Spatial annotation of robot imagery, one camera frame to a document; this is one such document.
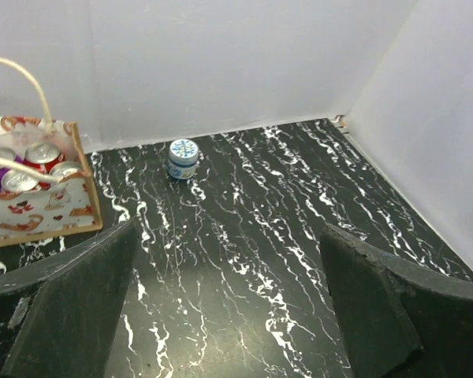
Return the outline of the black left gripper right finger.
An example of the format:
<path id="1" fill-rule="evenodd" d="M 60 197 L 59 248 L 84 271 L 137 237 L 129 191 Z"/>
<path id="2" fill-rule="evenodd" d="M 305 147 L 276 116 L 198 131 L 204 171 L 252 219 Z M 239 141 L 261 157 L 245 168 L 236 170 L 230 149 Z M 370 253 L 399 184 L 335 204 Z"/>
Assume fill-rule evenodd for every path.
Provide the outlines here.
<path id="1" fill-rule="evenodd" d="M 322 266 L 356 377 L 473 377 L 473 283 L 327 224 Z"/>

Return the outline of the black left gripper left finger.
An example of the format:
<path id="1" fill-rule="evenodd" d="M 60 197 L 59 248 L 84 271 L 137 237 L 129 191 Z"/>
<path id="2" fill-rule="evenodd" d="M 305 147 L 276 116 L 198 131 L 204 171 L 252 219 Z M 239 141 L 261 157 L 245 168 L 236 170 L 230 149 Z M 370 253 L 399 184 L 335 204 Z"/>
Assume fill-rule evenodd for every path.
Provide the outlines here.
<path id="1" fill-rule="evenodd" d="M 104 376 L 137 251 L 129 220 L 0 275 L 0 377 Z"/>

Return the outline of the red cola can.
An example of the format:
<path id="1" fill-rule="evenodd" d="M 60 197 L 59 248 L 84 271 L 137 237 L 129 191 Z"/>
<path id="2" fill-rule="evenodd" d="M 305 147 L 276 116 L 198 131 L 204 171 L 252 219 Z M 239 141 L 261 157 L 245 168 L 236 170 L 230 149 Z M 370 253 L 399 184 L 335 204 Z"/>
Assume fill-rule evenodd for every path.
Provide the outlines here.
<path id="1" fill-rule="evenodd" d="M 24 164 L 42 173 L 49 173 L 51 169 L 63 161 L 65 155 L 52 142 L 41 141 L 31 144 L 25 151 Z"/>
<path id="2" fill-rule="evenodd" d="M 53 177 L 63 179 L 67 176 L 70 176 L 74 173 L 81 171 L 82 165 L 76 161 L 62 161 L 56 164 L 51 170 L 50 174 Z"/>

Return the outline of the patterned canvas tote bag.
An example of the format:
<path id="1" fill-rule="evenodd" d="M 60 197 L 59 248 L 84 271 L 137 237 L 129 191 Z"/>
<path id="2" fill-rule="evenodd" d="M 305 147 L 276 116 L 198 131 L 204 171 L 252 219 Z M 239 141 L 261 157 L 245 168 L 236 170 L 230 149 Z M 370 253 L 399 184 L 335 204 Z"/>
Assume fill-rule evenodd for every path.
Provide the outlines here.
<path id="1" fill-rule="evenodd" d="M 4 191 L 0 184 L 0 247 L 98 231 L 102 228 L 99 197 L 77 124 L 52 117 L 42 87 L 24 67 L 3 57 L 0 65 L 14 69 L 32 84 L 43 109 L 40 118 L 0 117 L 0 146 L 14 150 L 21 159 L 0 158 L 0 165 L 39 181 L 36 189 L 21 193 Z M 83 169 L 59 179 L 28 167 L 23 162 L 25 151 L 41 141 L 54 143 L 66 161 L 76 161 Z"/>

